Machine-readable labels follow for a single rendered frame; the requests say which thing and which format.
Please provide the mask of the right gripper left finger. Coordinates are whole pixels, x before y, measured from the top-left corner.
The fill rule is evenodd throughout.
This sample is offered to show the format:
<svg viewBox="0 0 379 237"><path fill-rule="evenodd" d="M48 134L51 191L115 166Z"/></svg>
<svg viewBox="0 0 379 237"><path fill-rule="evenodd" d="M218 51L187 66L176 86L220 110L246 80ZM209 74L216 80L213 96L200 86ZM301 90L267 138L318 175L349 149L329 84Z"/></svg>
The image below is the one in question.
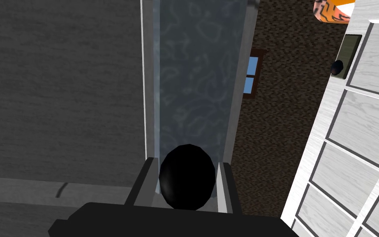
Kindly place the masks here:
<svg viewBox="0 0 379 237"><path fill-rule="evenodd" d="M145 160L134 185L125 201L128 206L152 206L159 176L158 158L149 157Z"/></svg>

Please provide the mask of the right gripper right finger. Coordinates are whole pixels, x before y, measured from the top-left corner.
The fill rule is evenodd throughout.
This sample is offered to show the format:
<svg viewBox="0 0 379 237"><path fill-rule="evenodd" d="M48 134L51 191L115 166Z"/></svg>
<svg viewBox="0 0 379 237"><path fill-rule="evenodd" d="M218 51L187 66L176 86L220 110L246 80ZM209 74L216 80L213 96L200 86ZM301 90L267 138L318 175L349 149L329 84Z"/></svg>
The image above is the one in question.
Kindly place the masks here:
<svg viewBox="0 0 379 237"><path fill-rule="evenodd" d="M235 180L228 163L219 163L216 187L218 212L242 214Z"/></svg>

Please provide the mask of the black ball door knob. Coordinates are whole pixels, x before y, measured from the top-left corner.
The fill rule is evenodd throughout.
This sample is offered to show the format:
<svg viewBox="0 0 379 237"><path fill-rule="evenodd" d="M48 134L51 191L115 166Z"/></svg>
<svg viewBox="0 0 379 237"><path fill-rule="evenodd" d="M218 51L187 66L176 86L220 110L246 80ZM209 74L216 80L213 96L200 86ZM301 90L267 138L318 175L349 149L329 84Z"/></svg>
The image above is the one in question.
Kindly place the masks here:
<svg viewBox="0 0 379 237"><path fill-rule="evenodd" d="M211 197L215 167L199 146L180 145L170 151L159 170L160 191L174 209L198 210Z"/></svg>

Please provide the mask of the brown framed window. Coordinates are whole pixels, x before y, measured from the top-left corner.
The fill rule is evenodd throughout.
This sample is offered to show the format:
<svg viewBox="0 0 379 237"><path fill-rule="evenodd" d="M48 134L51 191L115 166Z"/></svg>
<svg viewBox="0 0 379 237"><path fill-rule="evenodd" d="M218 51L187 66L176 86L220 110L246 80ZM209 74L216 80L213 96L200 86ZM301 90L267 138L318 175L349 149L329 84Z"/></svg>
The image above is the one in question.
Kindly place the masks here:
<svg viewBox="0 0 379 237"><path fill-rule="evenodd" d="M254 99L257 92L265 49L252 49L248 61L243 99Z"/></svg>

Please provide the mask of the grey door with blue panel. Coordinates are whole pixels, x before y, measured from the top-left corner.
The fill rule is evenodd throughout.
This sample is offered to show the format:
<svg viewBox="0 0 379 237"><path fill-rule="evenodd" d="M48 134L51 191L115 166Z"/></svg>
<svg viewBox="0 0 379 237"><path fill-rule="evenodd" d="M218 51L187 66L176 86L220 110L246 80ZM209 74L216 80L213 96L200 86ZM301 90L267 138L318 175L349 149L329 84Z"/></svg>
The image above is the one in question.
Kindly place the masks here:
<svg viewBox="0 0 379 237"><path fill-rule="evenodd" d="M261 0L139 0L146 156L231 162Z"/></svg>

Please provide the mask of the white panelled door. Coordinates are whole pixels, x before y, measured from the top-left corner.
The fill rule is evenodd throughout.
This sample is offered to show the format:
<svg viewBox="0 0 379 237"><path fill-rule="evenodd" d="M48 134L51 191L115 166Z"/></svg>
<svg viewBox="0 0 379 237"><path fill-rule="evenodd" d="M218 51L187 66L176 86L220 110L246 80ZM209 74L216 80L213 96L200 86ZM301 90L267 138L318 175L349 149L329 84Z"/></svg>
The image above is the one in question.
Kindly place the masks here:
<svg viewBox="0 0 379 237"><path fill-rule="evenodd" d="M294 237L379 237L379 0L348 22L281 219Z"/></svg>

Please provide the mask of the black knob on dark plate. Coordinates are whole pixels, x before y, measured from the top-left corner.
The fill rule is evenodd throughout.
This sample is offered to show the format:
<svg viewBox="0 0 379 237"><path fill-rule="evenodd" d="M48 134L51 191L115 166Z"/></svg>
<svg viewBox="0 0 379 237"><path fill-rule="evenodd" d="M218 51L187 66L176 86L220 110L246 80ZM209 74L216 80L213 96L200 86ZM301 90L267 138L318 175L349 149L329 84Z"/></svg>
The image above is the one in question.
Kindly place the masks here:
<svg viewBox="0 0 379 237"><path fill-rule="evenodd" d="M333 77L346 79L350 67L353 63L354 56L359 48L362 35L346 34L338 51L336 61L330 68Z"/></svg>

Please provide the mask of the orange black striped object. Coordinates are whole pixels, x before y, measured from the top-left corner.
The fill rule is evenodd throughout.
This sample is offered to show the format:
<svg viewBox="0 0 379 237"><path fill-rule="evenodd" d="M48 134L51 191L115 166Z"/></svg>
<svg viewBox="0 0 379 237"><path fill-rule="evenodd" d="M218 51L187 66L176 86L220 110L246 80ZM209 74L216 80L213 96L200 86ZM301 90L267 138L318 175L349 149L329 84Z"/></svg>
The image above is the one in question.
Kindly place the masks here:
<svg viewBox="0 0 379 237"><path fill-rule="evenodd" d="M313 14L324 23L349 24L355 0L314 0Z"/></svg>

